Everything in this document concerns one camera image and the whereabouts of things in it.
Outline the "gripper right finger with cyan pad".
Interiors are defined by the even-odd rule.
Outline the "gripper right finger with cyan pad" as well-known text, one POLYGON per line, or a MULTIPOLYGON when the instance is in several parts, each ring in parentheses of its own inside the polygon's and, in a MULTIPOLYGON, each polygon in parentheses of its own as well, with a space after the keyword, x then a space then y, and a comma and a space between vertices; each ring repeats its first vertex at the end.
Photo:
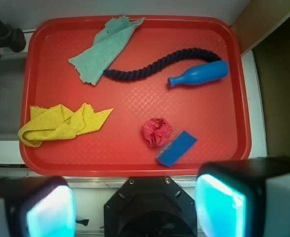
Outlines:
POLYGON ((290 237, 290 157, 204 163, 195 201, 207 237, 290 237))

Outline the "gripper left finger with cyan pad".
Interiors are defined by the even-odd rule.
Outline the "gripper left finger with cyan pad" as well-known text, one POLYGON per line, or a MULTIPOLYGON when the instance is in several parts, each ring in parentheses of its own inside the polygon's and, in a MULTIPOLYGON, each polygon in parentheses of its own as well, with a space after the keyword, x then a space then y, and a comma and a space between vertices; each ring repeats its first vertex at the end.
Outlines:
POLYGON ((76 201, 60 176, 0 178, 0 237, 73 237, 76 201))

